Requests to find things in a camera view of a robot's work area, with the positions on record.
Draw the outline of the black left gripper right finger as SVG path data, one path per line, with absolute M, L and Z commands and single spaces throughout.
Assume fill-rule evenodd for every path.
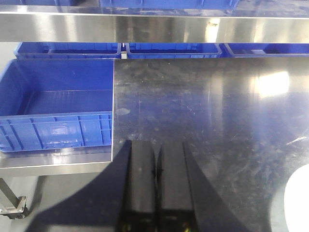
M 183 142 L 161 146 L 157 162 L 161 232 L 247 232 Z

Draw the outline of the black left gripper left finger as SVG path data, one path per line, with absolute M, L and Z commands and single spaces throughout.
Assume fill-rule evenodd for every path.
M 127 140 L 111 164 L 72 196 L 37 214 L 28 232 L 155 231 L 155 155 Z

